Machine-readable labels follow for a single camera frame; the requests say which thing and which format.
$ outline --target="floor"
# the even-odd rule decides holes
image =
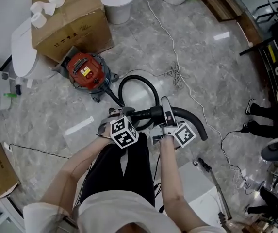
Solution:
[[[245,115],[250,98],[269,106],[266,90],[250,56],[239,56],[239,52],[247,48],[247,41],[235,21],[219,23],[200,0],[187,1],[180,6],[161,0],[149,1],[175,39],[181,69],[183,75],[189,75],[186,81],[192,95],[204,106],[208,122],[223,137],[229,131],[241,129],[242,124],[252,118]],[[101,55],[119,75],[136,68],[160,74],[169,70],[171,62],[176,59],[170,38],[160,28],[144,0],[134,0],[128,22],[110,25],[110,28],[115,47]],[[226,32],[228,38],[214,39],[214,36]],[[186,88],[176,88],[172,78],[153,77],[144,71],[134,73],[148,78],[160,97],[168,96],[171,105],[191,111],[204,122],[202,108],[189,97]],[[117,92],[118,85],[119,82],[113,85],[114,92]],[[124,99],[128,106],[137,110],[153,105],[152,95],[136,82],[126,84]],[[96,138],[99,122],[107,116],[110,107],[116,107],[110,97],[104,96],[97,104],[88,94],[75,90],[69,80],[56,74],[48,80],[34,81],[32,89],[23,85],[22,95],[12,99],[11,108],[0,112],[0,141],[69,157]],[[94,121],[82,130],[65,133],[90,117]],[[256,120],[271,123],[263,118]],[[205,128],[207,141],[197,137],[187,147],[177,150],[178,165],[202,157],[215,171],[232,214],[243,218],[243,208],[254,200],[256,193],[248,196],[243,189],[235,189],[232,183],[235,172],[229,170],[220,150],[220,137],[207,125]],[[269,164],[260,158],[261,147],[267,142],[268,139],[241,133],[231,134],[224,142],[231,162],[246,169],[246,175],[252,180],[248,191],[257,188],[267,176]],[[158,154],[157,145],[150,148],[153,174]],[[21,181],[11,194],[19,208],[38,201],[65,162],[62,158],[17,147],[7,155]]]

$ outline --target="wrist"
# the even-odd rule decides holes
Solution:
[[[103,134],[98,135],[97,141],[100,141],[101,143],[104,143],[104,145],[108,145],[108,144],[113,142],[113,140],[111,138],[109,138],[109,136],[105,136]]]
[[[160,140],[160,144],[172,144],[173,145],[174,137],[171,135],[165,135],[163,139]]]
[[[105,131],[103,132],[102,135],[106,136],[106,137],[111,137],[111,127],[110,127],[110,125],[108,125],[108,124],[105,125]]]

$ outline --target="black shoe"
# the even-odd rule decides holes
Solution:
[[[247,123],[245,123],[243,125],[242,129],[240,130],[240,132],[241,133],[249,133],[250,132],[250,130],[249,130],[248,126],[247,126]]]
[[[250,99],[249,103],[247,104],[247,107],[245,109],[245,113],[247,115],[250,115],[251,114],[251,105],[254,104],[256,101],[255,99]]]
[[[250,204],[248,204],[248,205],[244,208],[244,211],[245,211],[245,214],[246,214],[246,215],[249,215],[249,213],[247,212],[247,210],[249,209],[249,207],[250,207]]]
[[[109,109],[109,114],[111,114],[115,109],[114,108],[110,108]]]

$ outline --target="vacuum handle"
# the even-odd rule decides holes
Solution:
[[[173,115],[175,117],[181,117],[181,118],[191,122],[196,127],[201,140],[205,141],[208,139],[207,132],[198,117],[196,117],[193,113],[191,113],[187,110],[178,108],[178,107],[171,107],[171,109],[172,109]],[[151,107],[148,110],[131,112],[131,113],[127,114],[127,116],[130,116],[132,121],[153,119],[157,123],[165,122],[164,112],[163,112],[163,109],[161,106]]]

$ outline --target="black hose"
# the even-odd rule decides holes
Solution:
[[[178,107],[171,107],[171,109],[175,117],[181,117],[191,122],[196,127],[201,140],[205,141],[208,139],[207,132],[198,117],[196,117],[193,113]],[[153,120],[158,120],[160,123],[164,122],[164,114],[160,106],[158,108],[152,107],[149,110],[131,112],[129,116],[133,121],[151,118]]]
[[[196,127],[201,140],[205,141],[208,139],[205,127],[203,126],[202,122],[199,120],[198,117],[196,117],[193,113],[191,113],[187,110],[178,108],[178,107],[171,107],[171,109],[172,109],[174,116],[186,119],[186,120],[190,121]]]
[[[127,76],[126,78],[124,78],[123,80],[122,80],[122,82],[120,83],[120,85],[119,85],[119,88],[118,88],[118,97],[119,97],[119,102],[121,103],[121,104],[125,104],[124,103],[124,100],[123,100],[123,94],[122,94],[122,92],[123,92],[123,87],[124,87],[124,85],[125,85],[125,83],[127,82],[127,81],[129,81],[129,80],[140,80],[140,81],[142,81],[143,83],[145,83],[151,90],[152,90],[152,92],[153,92],[153,94],[154,94],[154,97],[155,97],[155,106],[158,106],[159,105],[159,96],[158,96],[158,93],[157,93],[157,91],[156,91],[156,89],[155,89],[155,87],[152,85],[152,83],[150,82],[150,81],[148,81],[147,79],[145,79],[145,78],[143,78],[143,77],[141,77],[141,76],[139,76],[139,75],[129,75],[129,76]],[[144,129],[146,129],[147,127],[149,127],[152,123],[154,122],[154,120],[153,119],[151,119],[150,121],[148,121],[146,124],[144,124],[144,125],[142,125],[142,126],[139,126],[139,127],[137,127],[136,129],[138,130],[138,131],[140,131],[140,130],[144,130]]]
[[[115,103],[117,103],[120,107],[125,107],[124,103],[122,103],[117,96],[113,93],[113,91],[110,88],[106,88],[105,92],[114,100]]]

